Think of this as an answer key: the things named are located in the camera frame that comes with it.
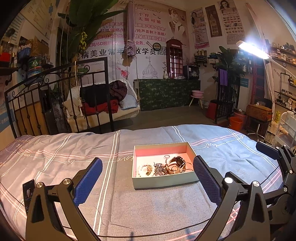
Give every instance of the beige pillow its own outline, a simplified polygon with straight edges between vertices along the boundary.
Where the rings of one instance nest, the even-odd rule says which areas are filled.
[[[63,105],[65,106],[65,108],[68,110],[70,116],[74,116],[74,113],[76,116],[80,115],[80,110],[79,110],[79,101],[76,98],[73,98],[73,107],[74,107],[74,111],[73,111],[73,107],[71,104],[71,99],[66,100]]]

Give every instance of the vase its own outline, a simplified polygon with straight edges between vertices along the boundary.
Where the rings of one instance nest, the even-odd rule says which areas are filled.
[[[163,79],[165,79],[165,80],[168,79],[168,73],[166,70],[163,72]]]

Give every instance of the banana bunch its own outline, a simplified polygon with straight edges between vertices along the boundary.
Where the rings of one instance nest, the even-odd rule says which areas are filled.
[[[87,34],[85,32],[81,33],[81,40],[80,40],[80,44],[79,44],[79,51],[83,52],[86,49],[86,40],[87,38]]]

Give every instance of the bright light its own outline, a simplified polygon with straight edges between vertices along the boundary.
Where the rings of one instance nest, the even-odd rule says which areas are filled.
[[[259,58],[262,58],[262,59],[267,59],[267,60],[271,60],[272,58],[267,54],[265,53],[264,51],[258,49],[257,47],[251,45],[251,44],[248,44],[244,41],[238,41],[237,42],[237,47],[253,54],[253,55],[256,55],[257,57]]]

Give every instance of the orange bucket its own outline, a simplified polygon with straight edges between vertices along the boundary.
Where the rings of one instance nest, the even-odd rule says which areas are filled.
[[[229,127],[235,131],[240,131],[242,129],[243,121],[237,117],[229,118]]]

